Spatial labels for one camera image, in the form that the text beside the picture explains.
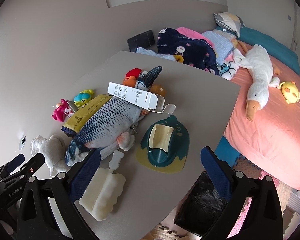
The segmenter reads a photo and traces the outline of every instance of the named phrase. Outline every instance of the goose plush toy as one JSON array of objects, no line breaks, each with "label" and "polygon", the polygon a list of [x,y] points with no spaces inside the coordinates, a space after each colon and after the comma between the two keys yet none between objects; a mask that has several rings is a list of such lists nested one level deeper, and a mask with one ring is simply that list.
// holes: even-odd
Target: goose plush toy
[{"label": "goose plush toy", "polygon": [[280,70],[273,68],[270,57],[261,45],[255,44],[243,56],[238,49],[234,50],[234,61],[238,66],[247,68],[252,76],[253,83],[248,90],[246,116],[252,121],[255,113],[264,108],[269,99],[268,87],[279,87],[280,80],[273,74],[280,74]]}]

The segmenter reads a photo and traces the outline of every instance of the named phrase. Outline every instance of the teal pillow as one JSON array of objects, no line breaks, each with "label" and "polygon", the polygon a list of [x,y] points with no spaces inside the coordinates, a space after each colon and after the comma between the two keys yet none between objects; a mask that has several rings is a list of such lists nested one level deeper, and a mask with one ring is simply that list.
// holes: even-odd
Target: teal pillow
[{"label": "teal pillow", "polygon": [[254,44],[263,46],[267,50],[269,55],[280,60],[282,63],[291,68],[295,73],[300,75],[300,66],[297,54],[295,54],[291,49],[288,49],[286,46],[284,46],[271,36],[244,26],[240,29],[240,38],[237,39],[252,46]]}]

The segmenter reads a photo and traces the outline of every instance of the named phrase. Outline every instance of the yellow wipes packet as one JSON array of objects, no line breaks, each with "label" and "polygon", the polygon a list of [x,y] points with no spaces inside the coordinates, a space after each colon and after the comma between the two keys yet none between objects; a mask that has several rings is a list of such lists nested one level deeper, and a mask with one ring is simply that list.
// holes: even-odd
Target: yellow wipes packet
[{"label": "yellow wipes packet", "polygon": [[97,95],[83,106],[79,107],[79,110],[74,113],[62,126],[61,130],[67,134],[76,135],[84,124],[103,106],[110,100],[112,96],[109,95]]}]

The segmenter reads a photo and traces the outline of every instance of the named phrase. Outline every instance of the yellow plush toy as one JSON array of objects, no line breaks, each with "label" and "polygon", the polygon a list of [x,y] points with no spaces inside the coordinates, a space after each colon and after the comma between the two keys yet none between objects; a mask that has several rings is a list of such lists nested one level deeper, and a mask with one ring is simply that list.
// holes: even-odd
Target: yellow plush toy
[{"label": "yellow plush toy", "polygon": [[282,89],[282,94],[288,104],[299,102],[300,92],[295,82],[282,82],[279,89]]}]

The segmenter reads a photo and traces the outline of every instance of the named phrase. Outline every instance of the pink dinosaur toy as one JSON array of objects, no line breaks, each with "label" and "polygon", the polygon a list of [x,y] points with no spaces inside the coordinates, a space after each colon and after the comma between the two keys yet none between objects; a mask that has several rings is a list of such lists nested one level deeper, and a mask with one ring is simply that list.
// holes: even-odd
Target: pink dinosaur toy
[{"label": "pink dinosaur toy", "polygon": [[61,99],[61,103],[57,104],[57,108],[53,111],[53,119],[58,120],[59,122],[64,122],[66,114],[64,110],[68,107],[68,100]]}]

